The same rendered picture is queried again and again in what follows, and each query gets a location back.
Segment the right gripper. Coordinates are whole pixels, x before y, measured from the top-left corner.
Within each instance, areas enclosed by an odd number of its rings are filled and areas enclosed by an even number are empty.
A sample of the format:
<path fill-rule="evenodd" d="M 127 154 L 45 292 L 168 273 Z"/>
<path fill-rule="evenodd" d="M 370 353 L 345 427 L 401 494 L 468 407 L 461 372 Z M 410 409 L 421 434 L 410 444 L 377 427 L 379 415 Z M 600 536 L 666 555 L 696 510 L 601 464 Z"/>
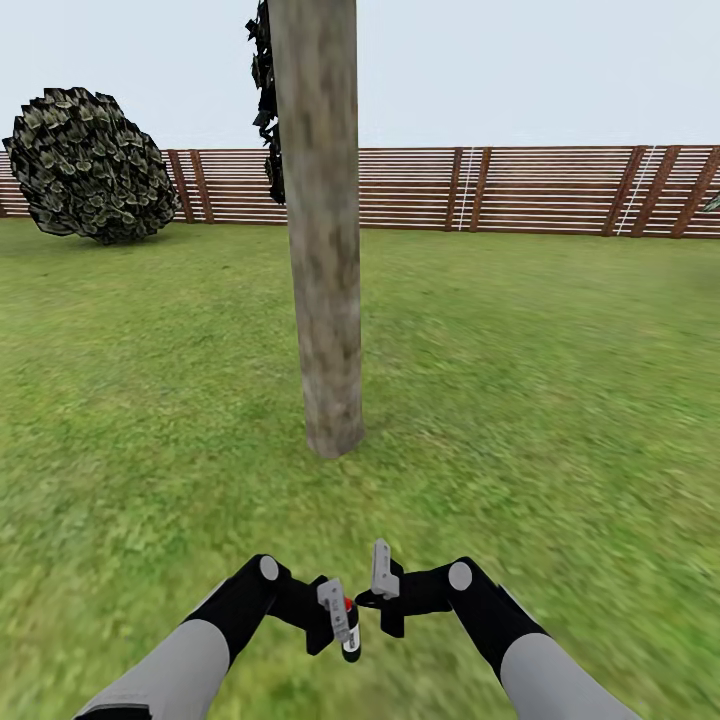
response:
<path fill-rule="evenodd" d="M 399 577 L 399 597 L 385 599 L 381 595 L 366 595 L 354 602 L 358 606 L 381 610 L 381 630 L 394 638 L 404 638 L 404 616 L 427 614 L 417 589 L 419 572 L 405 573 L 403 566 L 394 560 L 390 560 L 390 572 Z"/>

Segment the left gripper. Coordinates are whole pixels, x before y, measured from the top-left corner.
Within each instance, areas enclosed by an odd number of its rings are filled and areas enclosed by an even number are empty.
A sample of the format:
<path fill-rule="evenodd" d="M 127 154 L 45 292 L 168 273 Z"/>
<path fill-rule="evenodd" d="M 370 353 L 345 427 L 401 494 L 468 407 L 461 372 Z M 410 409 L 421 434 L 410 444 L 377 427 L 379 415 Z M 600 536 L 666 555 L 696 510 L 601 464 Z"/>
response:
<path fill-rule="evenodd" d="M 307 653 L 315 656 L 334 640 L 333 624 L 329 611 L 318 602 L 317 587 L 327 577 L 318 576 L 313 583 L 302 583 L 304 589 L 297 611 L 286 622 L 307 631 Z"/>

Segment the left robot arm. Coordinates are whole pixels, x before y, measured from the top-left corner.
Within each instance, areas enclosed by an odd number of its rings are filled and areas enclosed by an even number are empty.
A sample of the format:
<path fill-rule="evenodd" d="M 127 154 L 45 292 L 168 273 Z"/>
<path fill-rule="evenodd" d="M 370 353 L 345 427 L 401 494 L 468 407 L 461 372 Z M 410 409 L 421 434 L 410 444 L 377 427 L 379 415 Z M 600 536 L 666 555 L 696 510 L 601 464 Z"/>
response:
<path fill-rule="evenodd" d="M 347 609 L 339 577 L 318 576 L 307 585 L 271 555 L 253 555 L 75 720 L 205 720 L 235 657 L 266 614 L 305 629 L 307 653 L 315 656 L 334 639 L 349 640 Z"/>

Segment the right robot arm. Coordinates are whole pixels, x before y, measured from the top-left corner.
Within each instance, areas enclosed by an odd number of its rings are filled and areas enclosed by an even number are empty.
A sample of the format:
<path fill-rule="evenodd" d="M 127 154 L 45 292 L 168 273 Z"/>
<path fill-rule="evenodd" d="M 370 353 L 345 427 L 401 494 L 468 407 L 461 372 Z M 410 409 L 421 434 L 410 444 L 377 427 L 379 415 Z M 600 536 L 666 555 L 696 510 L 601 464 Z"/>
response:
<path fill-rule="evenodd" d="M 519 720 L 643 720 L 601 687 L 523 607 L 470 557 L 405 573 L 390 545 L 373 545 L 372 595 L 355 604 L 381 610 L 382 631 L 404 638 L 404 616 L 454 610 L 489 662 Z M 460 599 L 458 597 L 461 597 Z"/>

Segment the pesticide atomizer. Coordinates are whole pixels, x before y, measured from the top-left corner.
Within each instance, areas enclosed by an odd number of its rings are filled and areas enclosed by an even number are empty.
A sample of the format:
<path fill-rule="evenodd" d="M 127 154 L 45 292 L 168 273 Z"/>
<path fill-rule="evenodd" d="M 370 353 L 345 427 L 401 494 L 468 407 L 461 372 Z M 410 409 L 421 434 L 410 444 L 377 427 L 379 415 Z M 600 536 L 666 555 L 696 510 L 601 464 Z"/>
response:
<path fill-rule="evenodd" d="M 359 621 L 359 608 L 355 603 L 350 604 L 347 609 L 347 617 L 349 619 L 351 637 L 346 643 L 342 644 L 342 653 L 345 661 L 355 663 L 361 655 L 361 632 Z"/>

